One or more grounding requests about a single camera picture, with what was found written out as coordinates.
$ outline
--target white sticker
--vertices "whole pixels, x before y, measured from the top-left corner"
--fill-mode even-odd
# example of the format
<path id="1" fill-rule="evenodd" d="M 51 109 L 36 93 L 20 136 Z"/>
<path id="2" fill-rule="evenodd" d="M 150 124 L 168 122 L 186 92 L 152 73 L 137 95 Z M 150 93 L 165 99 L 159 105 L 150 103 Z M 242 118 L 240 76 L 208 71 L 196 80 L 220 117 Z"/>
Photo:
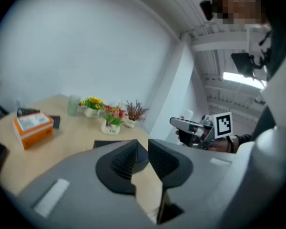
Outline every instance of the white sticker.
<path id="1" fill-rule="evenodd" d="M 17 119 L 22 131 L 50 122 L 44 113 L 23 116 Z"/>

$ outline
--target white label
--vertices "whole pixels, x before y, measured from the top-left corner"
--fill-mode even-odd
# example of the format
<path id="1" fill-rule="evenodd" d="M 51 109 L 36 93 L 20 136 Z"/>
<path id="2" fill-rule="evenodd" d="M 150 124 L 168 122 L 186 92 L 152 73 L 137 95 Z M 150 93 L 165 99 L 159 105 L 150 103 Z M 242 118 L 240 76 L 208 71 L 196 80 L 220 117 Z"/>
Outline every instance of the white label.
<path id="1" fill-rule="evenodd" d="M 33 210 L 35 210 L 41 216 L 47 218 L 69 185 L 70 182 L 64 179 L 58 179 L 57 182 L 50 188 L 50 190 L 35 205 Z"/>
<path id="2" fill-rule="evenodd" d="M 230 161 L 226 161 L 226 160 L 222 160 L 222 159 L 218 159 L 218 158 L 212 158 L 210 160 L 210 162 L 212 164 L 218 165 L 218 166 L 230 166 L 231 162 Z"/>
<path id="3" fill-rule="evenodd" d="M 23 116 L 17 120 L 22 131 L 50 122 L 43 113 Z"/>

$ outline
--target wooden table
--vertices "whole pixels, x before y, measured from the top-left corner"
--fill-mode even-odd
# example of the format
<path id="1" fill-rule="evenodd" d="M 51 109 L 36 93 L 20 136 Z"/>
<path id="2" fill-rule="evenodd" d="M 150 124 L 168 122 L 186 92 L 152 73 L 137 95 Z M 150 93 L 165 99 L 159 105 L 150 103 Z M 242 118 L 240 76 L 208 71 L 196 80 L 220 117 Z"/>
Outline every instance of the wooden table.
<path id="1" fill-rule="evenodd" d="M 34 178 L 66 157 L 92 149 L 95 140 L 137 139 L 148 150 L 149 136 L 142 129 L 121 126 L 119 135 L 106 135 L 101 131 L 104 119 L 85 117 L 82 107 L 79 107 L 77 116 L 68 116 L 68 100 L 68 97 L 58 95 L 30 106 L 48 115 L 60 115 L 61 124 L 52 137 L 43 139 L 27 150 L 22 148 L 14 134 L 12 120 L 16 113 L 0 119 L 0 142 L 9 149 L 0 173 L 0 184 L 4 188 L 15 195 L 19 194 Z M 137 202 L 146 213 L 159 207 L 162 184 L 150 163 L 143 171 L 133 175 L 132 183 L 136 185 Z"/>

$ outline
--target hand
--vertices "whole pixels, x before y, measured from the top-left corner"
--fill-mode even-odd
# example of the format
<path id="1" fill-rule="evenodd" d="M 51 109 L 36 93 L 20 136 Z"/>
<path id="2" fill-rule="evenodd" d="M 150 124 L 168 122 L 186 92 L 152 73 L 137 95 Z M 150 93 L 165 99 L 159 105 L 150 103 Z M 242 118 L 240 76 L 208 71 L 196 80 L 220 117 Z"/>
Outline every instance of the hand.
<path id="1" fill-rule="evenodd" d="M 204 139 L 208 134 L 209 134 L 210 130 L 204 130 L 204 133 L 202 135 L 202 139 Z M 231 140 L 234 144 L 234 152 L 236 153 L 239 147 L 239 140 L 236 136 L 232 136 Z M 209 148 L 208 150 L 210 151 L 215 151 L 215 152 L 227 152 L 230 153 L 231 152 L 231 145 L 229 145 L 227 139 L 224 138 L 220 138 L 217 139 Z"/>

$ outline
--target black remote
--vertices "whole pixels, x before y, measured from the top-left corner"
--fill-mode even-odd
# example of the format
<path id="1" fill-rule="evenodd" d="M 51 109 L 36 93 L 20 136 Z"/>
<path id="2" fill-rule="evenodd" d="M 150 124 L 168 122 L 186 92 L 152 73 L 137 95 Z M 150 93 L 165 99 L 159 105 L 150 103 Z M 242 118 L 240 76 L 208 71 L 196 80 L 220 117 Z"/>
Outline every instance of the black remote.
<path id="1" fill-rule="evenodd" d="M 21 117 L 24 115 L 30 115 L 30 114 L 34 114 L 34 113 L 39 113 L 40 110 L 39 109 L 24 109 L 24 108 L 19 108 L 17 110 L 17 117 Z"/>

